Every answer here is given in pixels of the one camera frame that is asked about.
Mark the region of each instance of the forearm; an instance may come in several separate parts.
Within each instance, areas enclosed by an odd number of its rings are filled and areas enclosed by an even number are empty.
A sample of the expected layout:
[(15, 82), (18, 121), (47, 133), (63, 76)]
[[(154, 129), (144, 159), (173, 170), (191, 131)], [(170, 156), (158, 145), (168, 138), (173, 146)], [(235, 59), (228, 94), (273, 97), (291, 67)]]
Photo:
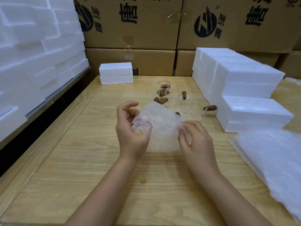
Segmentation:
[(65, 226), (111, 225), (137, 163), (119, 158)]
[(200, 183), (228, 225), (272, 226), (221, 173), (210, 181)]

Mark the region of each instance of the stack of foam blocks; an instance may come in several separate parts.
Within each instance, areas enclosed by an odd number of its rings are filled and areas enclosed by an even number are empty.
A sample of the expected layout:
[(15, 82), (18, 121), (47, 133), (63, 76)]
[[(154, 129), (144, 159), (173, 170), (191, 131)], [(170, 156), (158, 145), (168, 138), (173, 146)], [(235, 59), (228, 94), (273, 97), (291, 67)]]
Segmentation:
[(270, 99), (284, 73), (227, 48), (197, 48), (193, 64), (196, 84), (216, 105), (225, 132), (248, 128), (282, 129), (292, 118)]
[(0, 0), (0, 141), (89, 66), (73, 0)]
[(105, 63), (99, 67), (101, 84), (133, 83), (132, 63)]

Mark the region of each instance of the wooden table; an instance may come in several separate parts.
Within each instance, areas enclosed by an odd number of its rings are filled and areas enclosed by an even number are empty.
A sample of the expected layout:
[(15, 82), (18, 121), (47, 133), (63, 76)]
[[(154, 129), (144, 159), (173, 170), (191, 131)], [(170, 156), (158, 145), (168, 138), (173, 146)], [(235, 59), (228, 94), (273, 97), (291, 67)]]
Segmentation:
[[(167, 80), (208, 105), (193, 78), (134, 76), (133, 84), (101, 85), (97, 77), (0, 178), (0, 222), (60, 225), (92, 191), (119, 154), (116, 107), (141, 101), (149, 84)], [(301, 87), (283, 80), (273, 98), (295, 114), (286, 129), (301, 132)], [(297, 225), (238, 155), (213, 113), (203, 125), (213, 137), (222, 173), (274, 225)], [(225, 225), (198, 187), (180, 151), (147, 152), (134, 172), (118, 225)]]

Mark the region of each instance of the bubble wrap sheet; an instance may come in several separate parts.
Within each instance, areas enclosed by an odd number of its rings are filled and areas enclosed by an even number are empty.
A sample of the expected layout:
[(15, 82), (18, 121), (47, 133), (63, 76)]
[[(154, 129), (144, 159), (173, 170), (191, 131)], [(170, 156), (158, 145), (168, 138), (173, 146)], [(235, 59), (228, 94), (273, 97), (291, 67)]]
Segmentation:
[(230, 143), (268, 186), (271, 196), (301, 223), (301, 134), (246, 130)]
[(134, 118), (133, 129), (144, 132), (149, 128), (145, 125), (148, 123), (146, 121), (151, 122), (153, 125), (146, 151), (168, 152), (180, 149), (178, 132), (179, 129), (184, 130), (182, 117), (157, 102), (151, 102)]

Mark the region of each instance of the hand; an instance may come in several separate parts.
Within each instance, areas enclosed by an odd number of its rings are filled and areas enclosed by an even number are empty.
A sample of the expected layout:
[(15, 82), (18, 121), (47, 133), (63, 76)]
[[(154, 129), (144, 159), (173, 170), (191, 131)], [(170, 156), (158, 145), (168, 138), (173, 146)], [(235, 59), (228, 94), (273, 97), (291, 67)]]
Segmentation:
[(183, 125), (191, 135), (191, 145), (189, 145), (184, 132), (179, 131), (178, 140), (187, 166), (197, 180), (210, 179), (218, 175), (220, 172), (215, 158), (213, 140), (207, 130), (199, 121), (184, 121)]
[(144, 133), (136, 133), (132, 128), (134, 118), (139, 110), (132, 108), (139, 105), (139, 102), (128, 101), (117, 107), (116, 133), (120, 146), (120, 158), (138, 162), (145, 153), (150, 140), (152, 125)]

